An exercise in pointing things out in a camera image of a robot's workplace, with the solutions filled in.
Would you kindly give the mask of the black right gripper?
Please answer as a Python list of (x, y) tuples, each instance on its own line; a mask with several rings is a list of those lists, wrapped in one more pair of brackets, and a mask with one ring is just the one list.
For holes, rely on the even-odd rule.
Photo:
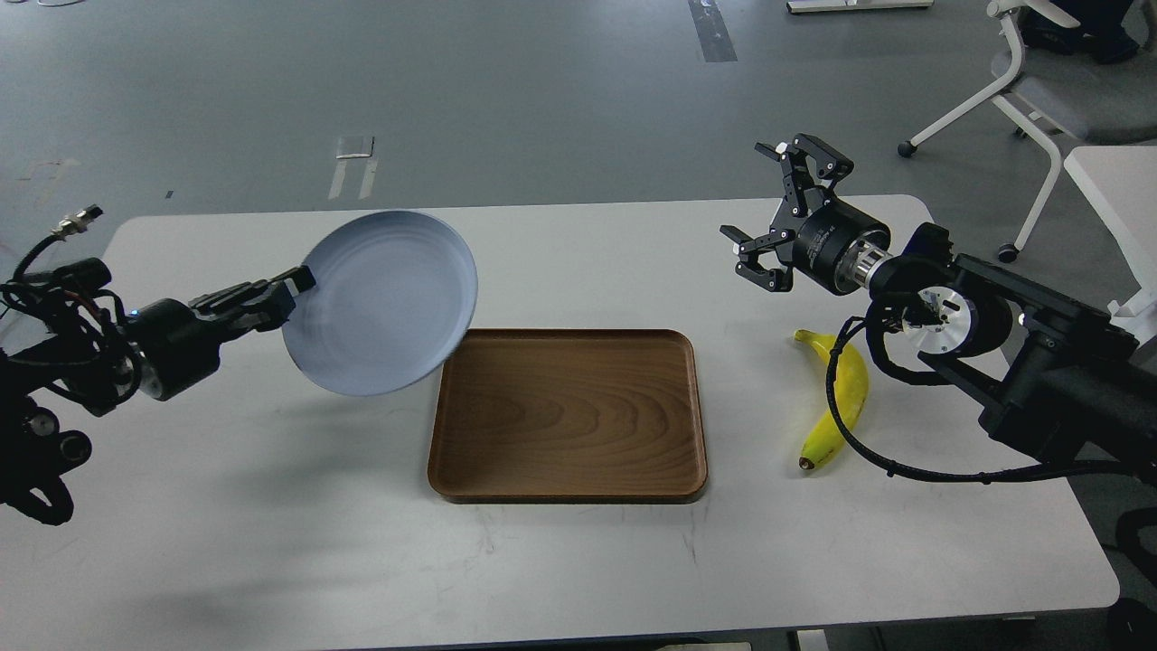
[[(799, 271), (826, 291), (843, 296), (861, 287), (854, 280), (855, 249), (864, 241), (889, 250), (891, 231), (842, 199), (834, 188), (854, 170), (854, 161), (820, 136), (796, 135), (776, 146), (756, 143), (756, 151), (778, 161), (784, 177), (784, 202), (771, 222), (771, 232), (751, 238), (736, 225), (720, 225), (734, 243), (734, 271), (768, 293), (790, 293), (794, 271)], [(775, 251), (784, 267), (771, 269), (760, 262)]]

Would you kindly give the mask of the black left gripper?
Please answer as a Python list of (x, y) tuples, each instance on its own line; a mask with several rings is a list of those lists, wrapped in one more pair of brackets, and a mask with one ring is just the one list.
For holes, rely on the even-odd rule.
[(159, 299), (134, 310), (128, 315), (127, 338), (145, 363), (145, 395), (165, 402), (219, 370), (221, 343), (197, 315), (216, 315), (216, 321), (231, 333), (278, 330), (288, 321), (301, 294), (314, 287), (314, 271), (297, 265), (274, 278), (202, 294), (189, 305)]

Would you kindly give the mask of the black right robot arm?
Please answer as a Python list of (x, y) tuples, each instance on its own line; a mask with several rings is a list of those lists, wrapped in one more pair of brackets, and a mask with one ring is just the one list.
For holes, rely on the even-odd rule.
[[(1136, 336), (1091, 308), (1029, 278), (955, 254), (949, 231), (923, 222), (901, 254), (880, 220), (837, 197), (854, 164), (819, 136), (756, 151), (784, 182), (768, 234), (720, 225), (735, 271), (769, 293), (801, 272), (827, 293), (864, 289), (865, 313), (843, 321), (823, 390), (830, 415), (857, 454), (889, 476), (928, 483), (1029, 483), (1092, 474), (1154, 484), (1154, 373), (1132, 364)], [(955, 386), (981, 407), (979, 424), (1032, 465), (950, 474), (891, 460), (855, 438), (837, 392), (843, 349), (860, 331), (883, 373), (909, 386)]]

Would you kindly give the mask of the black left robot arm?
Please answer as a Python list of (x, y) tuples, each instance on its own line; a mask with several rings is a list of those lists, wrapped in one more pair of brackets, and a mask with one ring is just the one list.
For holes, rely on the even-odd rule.
[(101, 214), (96, 205), (67, 214), (3, 283), (3, 312), (40, 321), (47, 336), (3, 354), (1, 500), (47, 526), (71, 521), (74, 502), (62, 478), (90, 459), (93, 444), (86, 432), (64, 429), (35, 392), (52, 392), (96, 417), (137, 394), (165, 402), (215, 373), (224, 343), (281, 328), (300, 294), (315, 284), (314, 272), (297, 265), (190, 304), (159, 299), (128, 312), (108, 289), (111, 273), (102, 259), (30, 272), (47, 247), (83, 234)]

